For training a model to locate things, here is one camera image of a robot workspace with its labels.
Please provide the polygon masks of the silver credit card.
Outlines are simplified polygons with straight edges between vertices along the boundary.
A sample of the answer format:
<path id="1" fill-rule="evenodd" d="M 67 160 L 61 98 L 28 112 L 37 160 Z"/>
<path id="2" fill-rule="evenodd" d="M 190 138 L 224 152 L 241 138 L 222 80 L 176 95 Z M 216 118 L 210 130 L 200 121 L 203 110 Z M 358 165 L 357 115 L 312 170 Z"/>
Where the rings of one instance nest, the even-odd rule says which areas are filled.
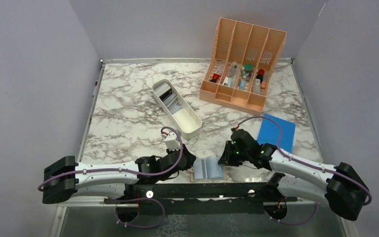
<path id="1" fill-rule="evenodd" d="M 207 174 L 208 173 L 207 173 L 205 159 L 201 159 L 197 167 L 197 179 L 207 179 L 208 178 Z"/>

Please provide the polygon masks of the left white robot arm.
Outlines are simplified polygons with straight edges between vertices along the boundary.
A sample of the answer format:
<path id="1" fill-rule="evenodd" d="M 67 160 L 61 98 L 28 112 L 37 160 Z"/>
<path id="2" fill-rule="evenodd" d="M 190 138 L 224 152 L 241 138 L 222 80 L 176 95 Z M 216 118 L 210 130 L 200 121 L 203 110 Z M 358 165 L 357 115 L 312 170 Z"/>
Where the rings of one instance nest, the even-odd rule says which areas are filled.
<path id="1" fill-rule="evenodd" d="M 119 198 L 128 203 L 135 198 L 130 185 L 151 185 L 166 181 L 179 171 L 192 168 L 196 156 L 186 146 L 167 150 L 164 157 L 140 157 L 119 164 L 86 164 L 65 156 L 44 169 L 42 203 L 55 204 L 79 196 Z"/>

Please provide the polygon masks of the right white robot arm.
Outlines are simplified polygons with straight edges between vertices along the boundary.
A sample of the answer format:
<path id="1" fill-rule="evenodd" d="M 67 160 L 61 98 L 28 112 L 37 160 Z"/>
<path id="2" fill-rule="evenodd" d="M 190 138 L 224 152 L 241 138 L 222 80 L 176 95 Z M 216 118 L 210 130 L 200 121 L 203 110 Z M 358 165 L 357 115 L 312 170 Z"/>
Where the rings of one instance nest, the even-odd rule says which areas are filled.
<path id="1" fill-rule="evenodd" d="M 218 164 L 240 166 L 246 161 L 274 172 L 265 187 L 265 195 L 272 201 L 291 197 L 314 201 L 350 221 L 357 220 L 371 201 L 368 187 L 350 164 L 306 160 L 279 146 L 259 144 L 243 129 L 233 129 Z"/>

